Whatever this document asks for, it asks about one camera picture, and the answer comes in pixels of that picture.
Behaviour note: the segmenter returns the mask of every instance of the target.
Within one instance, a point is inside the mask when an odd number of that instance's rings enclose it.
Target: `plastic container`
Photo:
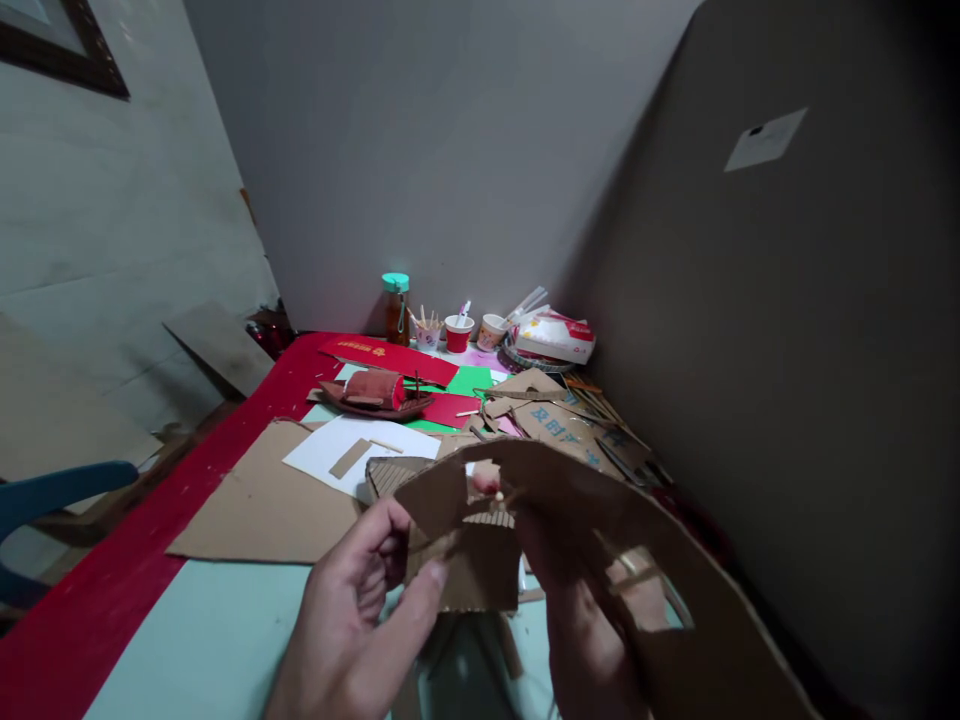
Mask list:
[[[409,275],[386,273],[383,276],[384,305],[387,314],[387,342],[394,345],[410,345],[410,320],[407,317],[408,292],[410,292]]]
[[[472,318],[463,319],[463,327],[457,327],[457,318],[459,315],[448,315],[443,324],[447,326],[447,352],[462,353],[467,351],[467,342],[470,340],[470,333],[473,332],[473,326],[476,324]]]
[[[507,334],[507,323],[499,315],[487,313],[480,323],[480,334],[477,336],[477,347],[484,352],[493,352]]]

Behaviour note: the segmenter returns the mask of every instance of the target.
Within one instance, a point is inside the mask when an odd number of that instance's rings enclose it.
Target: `red envelope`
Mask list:
[[[457,413],[480,409],[480,398],[446,393],[425,393],[433,395],[433,402],[423,409],[424,420],[463,430],[463,426],[472,415],[457,417]]]
[[[415,378],[419,373],[421,382],[440,387],[449,385],[460,369],[458,365],[419,350],[391,345],[365,335],[338,335],[320,345],[319,349],[345,362],[391,370],[408,378]]]

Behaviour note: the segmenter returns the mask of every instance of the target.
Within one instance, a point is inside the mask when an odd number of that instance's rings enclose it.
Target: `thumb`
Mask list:
[[[376,692],[384,694],[388,707],[437,622],[447,572],[441,560],[424,565],[403,591],[397,609],[373,631],[363,651],[356,670],[364,677],[377,678]]]

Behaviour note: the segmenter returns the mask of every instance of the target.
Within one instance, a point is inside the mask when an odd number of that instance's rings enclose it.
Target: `pink paper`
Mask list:
[[[526,435],[520,432],[520,429],[513,424],[513,420],[508,418],[506,415],[501,415],[498,417],[497,422],[500,423],[500,429],[503,430],[507,435],[526,437]]]
[[[467,350],[464,355],[464,361],[461,364],[473,365],[474,367],[488,367],[491,370],[506,373],[507,375],[511,373],[511,371],[505,368],[500,360],[497,359],[497,353],[485,353],[483,350],[475,350],[473,348]]]

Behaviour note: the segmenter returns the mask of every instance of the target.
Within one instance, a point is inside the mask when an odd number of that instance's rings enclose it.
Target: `chair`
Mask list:
[[[0,484],[0,543],[42,515],[93,495],[130,485],[138,477],[128,462],[105,462],[61,470],[31,480]],[[0,564],[0,602],[28,610],[50,588]]]

